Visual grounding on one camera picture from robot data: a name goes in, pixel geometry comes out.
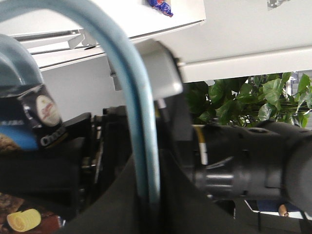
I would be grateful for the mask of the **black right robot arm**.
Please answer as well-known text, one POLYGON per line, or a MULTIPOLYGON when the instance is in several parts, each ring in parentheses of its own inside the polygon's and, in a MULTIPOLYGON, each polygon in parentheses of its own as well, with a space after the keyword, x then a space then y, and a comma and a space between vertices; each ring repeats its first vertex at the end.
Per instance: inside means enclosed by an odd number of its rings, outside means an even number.
MULTIPOLYGON (((185 175, 213 198, 288 199, 312 210, 312 139, 301 128, 264 121, 255 128, 208 124, 190 129, 188 145, 173 136, 159 99, 160 151, 176 157, 185 175)), ((82 160, 95 149, 91 115, 63 123, 43 86, 0 96, 0 223, 25 215, 78 213, 82 160)))

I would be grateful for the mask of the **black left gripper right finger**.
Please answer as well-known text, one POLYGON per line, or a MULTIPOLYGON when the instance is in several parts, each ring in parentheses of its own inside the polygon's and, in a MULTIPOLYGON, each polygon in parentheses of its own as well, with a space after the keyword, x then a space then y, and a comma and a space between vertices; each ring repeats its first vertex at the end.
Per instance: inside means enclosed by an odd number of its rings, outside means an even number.
POLYGON ((159 151, 162 229, 166 234, 245 234, 246 226, 210 201, 172 154, 159 151))

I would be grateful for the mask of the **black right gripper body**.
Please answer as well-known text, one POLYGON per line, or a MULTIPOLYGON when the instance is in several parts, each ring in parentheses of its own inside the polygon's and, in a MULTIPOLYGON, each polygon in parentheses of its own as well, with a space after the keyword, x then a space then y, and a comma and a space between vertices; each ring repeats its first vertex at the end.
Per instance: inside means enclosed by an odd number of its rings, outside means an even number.
POLYGON ((83 113, 65 122, 67 137, 51 148, 0 156, 0 193, 74 219, 114 182, 132 153, 125 107, 83 113))

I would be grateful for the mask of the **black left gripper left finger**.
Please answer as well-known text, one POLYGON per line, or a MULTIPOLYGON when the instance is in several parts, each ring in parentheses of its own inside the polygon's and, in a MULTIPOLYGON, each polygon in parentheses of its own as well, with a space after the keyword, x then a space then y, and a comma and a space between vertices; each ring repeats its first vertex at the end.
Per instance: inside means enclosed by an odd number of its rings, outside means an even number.
POLYGON ((111 187, 59 234, 143 233, 133 157, 111 187))

